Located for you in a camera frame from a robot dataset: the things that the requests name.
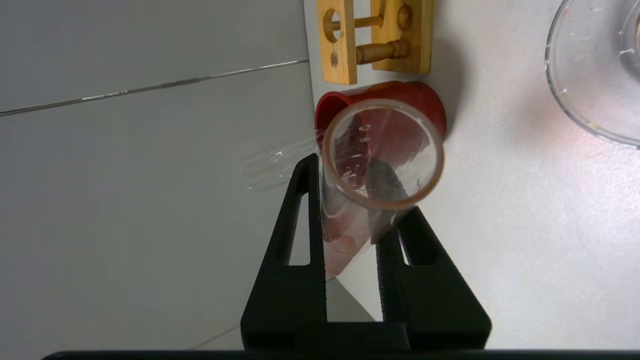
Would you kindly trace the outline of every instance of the glass bowl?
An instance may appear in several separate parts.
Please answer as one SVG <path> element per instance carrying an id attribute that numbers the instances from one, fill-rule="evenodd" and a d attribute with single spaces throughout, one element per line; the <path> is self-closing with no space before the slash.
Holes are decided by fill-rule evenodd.
<path id="1" fill-rule="evenodd" d="M 545 51 L 551 92 L 599 138 L 640 149 L 640 0 L 564 0 Z"/>

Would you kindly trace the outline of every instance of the red plastic cup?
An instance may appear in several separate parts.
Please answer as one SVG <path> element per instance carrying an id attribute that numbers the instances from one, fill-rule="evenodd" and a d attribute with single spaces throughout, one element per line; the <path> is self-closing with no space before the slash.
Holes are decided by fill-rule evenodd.
<path id="1" fill-rule="evenodd" d="M 438 129 L 442 137 L 447 131 L 444 105 L 432 88 L 420 81 L 411 81 L 409 83 L 388 81 L 347 92 L 331 91 L 324 94 L 316 107 L 316 140 L 318 149 L 322 150 L 324 132 L 333 118 L 347 106 L 368 99 L 392 99 L 404 102 L 423 113 Z M 388 134 L 387 136 L 402 136 L 402 134 Z"/>

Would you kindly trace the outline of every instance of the glass tube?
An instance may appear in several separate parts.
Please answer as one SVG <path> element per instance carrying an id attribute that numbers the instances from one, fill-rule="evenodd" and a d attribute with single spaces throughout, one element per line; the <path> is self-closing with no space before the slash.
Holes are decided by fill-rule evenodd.
<path id="1" fill-rule="evenodd" d="M 342 110 L 323 142 L 322 214 L 327 277 L 340 274 L 437 184 L 442 137 L 403 102 L 369 99 Z"/>
<path id="2" fill-rule="evenodd" d="M 247 178 L 252 193 L 287 184 L 296 164 L 318 152 L 316 137 L 284 142 L 261 150 L 240 161 L 240 173 Z"/>

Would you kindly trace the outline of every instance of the tile grout line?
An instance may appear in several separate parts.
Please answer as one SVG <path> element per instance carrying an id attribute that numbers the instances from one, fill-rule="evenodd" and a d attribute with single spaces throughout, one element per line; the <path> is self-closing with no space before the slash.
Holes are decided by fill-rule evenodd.
<path id="1" fill-rule="evenodd" d="M 232 76 L 232 75 L 247 74 L 249 72 L 267 70 L 267 69 L 274 69 L 274 68 L 277 68 L 277 67 L 284 67 L 284 66 L 288 66 L 288 65 L 295 65 L 295 64 L 308 63 L 308 62 L 309 62 L 309 59 L 287 61 L 285 63 L 277 63 L 277 64 L 265 65 L 265 66 L 260 66 L 260 67 L 254 67 L 254 68 L 251 68 L 251 69 L 235 70 L 235 71 L 230 71 L 230 72 L 224 72 L 222 74 L 203 76 L 203 77 L 200 77 L 200 78 L 191 78 L 191 79 L 184 79 L 184 80 L 178 80 L 178 81 L 170 81 L 168 83 L 161 83 L 161 84 L 152 85 L 152 86 L 144 86 L 144 87 L 141 87 L 141 88 L 135 88 L 135 89 L 131 89 L 131 90 L 122 90 L 122 91 L 110 92 L 110 93 L 104 94 L 104 95 L 88 96 L 88 97 L 82 97 L 82 98 L 79 98 L 79 99 L 72 99 L 72 100 L 66 100 L 66 101 L 60 101 L 60 102 L 50 102 L 48 104 L 42 104 L 42 105 L 36 105 L 36 106 L 28 106 L 28 107 L 25 107 L 25 108 L 18 108 L 18 109 L 13 109 L 13 110 L 0 111 L 0 117 L 16 115 L 16 114 L 21 114 L 21 113 L 28 113 L 28 112 L 31 112 L 31 111 L 59 108 L 61 106 L 81 104 L 81 103 L 84 103 L 84 102 L 109 99 L 110 97 L 118 97 L 118 96 L 124 96 L 124 95 L 137 94 L 137 93 L 140 93 L 140 92 L 146 92 L 146 91 L 151 91 L 151 90 L 162 90 L 162 89 L 166 89 L 166 88 L 172 88 L 172 87 L 175 87 L 175 86 L 183 86 L 183 85 L 195 84 L 195 83 L 199 83 L 201 81 L 208 81 L 208 80 L 213 80 L 213 79 L 225 78 L 227 76 Z"/>
<path id="2" fill-rule="evenodd" d="M 211 337 L 211 338 L 209 338 L 209 339 L 207 339 L 207 340 L 205 340 L 205 341 L 203 341 L 203 342 L 201 342 L 201 343 L 199 343 L 197 345 L 194 345 L 192 347 L 187 348 L 187 350 L 196 350 L 198 348 L 201 348 L 204 345 L 206 345 L 206 344 L 208 344 L 208 343 L 210 343 L 210 342 L 212 342 L 212 341 L 214 341 L 214 340 L 216 340 L 216 339 L 218 339 L 218 338 L 220 338 L 220 337 L 232 332 L 233 330 L 236 330 L 239 327 L 240 327 L 240 324 L 237 324 L 236 326 L 232 327 L 231 329 L 227 329 L 227 330 L 219 333 L 218 335 L 215 335 L 215 336 L 213 336 L 213 337 Z"/>

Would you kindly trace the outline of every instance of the wooden test tube rack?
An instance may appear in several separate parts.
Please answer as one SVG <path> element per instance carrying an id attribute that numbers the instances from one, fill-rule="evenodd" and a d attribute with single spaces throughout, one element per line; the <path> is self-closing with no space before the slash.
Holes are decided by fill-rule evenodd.
<path id="1" fill-rule="evenodd" d="M 370 0 L 371 16 L 353 17 L 353 0 L 317 0 L 323 78 L 358 82 L 356 67 L 425 74 L 431 67 L 434 0 Z M 334 21 L 338 14 L 339 21 Z M 371 44 L 355 44 L 355 29 L 371 27 Z"/>

